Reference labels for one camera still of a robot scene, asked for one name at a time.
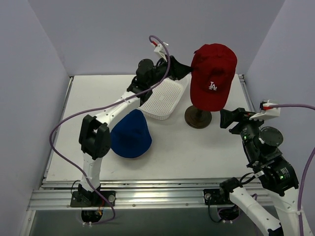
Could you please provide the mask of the white perforated plastic basket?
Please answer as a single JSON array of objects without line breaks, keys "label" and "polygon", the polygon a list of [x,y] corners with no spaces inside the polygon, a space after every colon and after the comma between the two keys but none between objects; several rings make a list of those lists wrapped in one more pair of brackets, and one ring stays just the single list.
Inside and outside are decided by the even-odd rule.
[{"label": "white perforated plastic basket", "polygon": [[168,119],[182,98],[190,79],[190,74],[181,80],[164,79],[159,86],[153,89],[151,97],[138,109],[150,118]]}]

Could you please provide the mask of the red LA baseball cap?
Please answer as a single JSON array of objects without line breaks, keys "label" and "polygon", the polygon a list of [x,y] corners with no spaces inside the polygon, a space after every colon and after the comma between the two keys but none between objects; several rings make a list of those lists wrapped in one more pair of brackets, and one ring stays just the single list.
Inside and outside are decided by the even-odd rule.
[{"label": "red LA baseball cap", "polygon": [[205,44],[191,62],[190,100],[196,108],[217,112],[227,103],[236,72],[237,57],[227,46]]}]

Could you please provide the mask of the blue bucket hat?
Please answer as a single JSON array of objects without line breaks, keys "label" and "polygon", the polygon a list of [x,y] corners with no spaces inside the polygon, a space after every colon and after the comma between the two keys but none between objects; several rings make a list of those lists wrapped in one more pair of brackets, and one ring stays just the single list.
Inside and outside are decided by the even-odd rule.
[{"label": "blue bucket hat", "polygon": [[137,158],[146,153],[152,144],[147,121],[140,110],[126,115],[110,135],[112,151],[123,158]]}]

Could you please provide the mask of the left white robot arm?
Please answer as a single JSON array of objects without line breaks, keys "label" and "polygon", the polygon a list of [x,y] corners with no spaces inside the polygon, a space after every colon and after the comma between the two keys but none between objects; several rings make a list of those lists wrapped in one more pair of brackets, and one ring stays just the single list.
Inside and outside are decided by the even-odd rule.
[{"label": "left white robot arm", "polygon": [[190,66],[179,63],[173,56],[170,61],[160,59],[154,64],[150,59],[138,63],[136,75],[115,105],[103,109],[95,116],[86,115],[82,120],[79,144],[83,152],[84,174],[78,187],[82,201],[94,206],[99,201],[100,167],[103,157],[111,147],[110,132],[133,110],[142,106],[153,94],[151,88],[164,78],[180,80],[192,72]]}]

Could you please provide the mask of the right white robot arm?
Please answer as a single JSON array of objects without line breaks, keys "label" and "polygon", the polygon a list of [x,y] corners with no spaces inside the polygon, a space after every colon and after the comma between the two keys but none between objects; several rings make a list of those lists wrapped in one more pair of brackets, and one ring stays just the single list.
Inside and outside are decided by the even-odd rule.
[{"label": "right white robot arm", "polygon": [[236,123],[229,132],[240,135],[247,167],[270,196],[278,217],[261,206],[235,177],[220,184],[219,198],[240,208],[265,236],[311,236],[313,232],[301,206],[302,182],[279,150],[283,135],[274,127],[262,126],[265,120],[279,116],[280,106],[270,102],[263,104],[259,113],[243,108],[220,111],[221,128]]}]

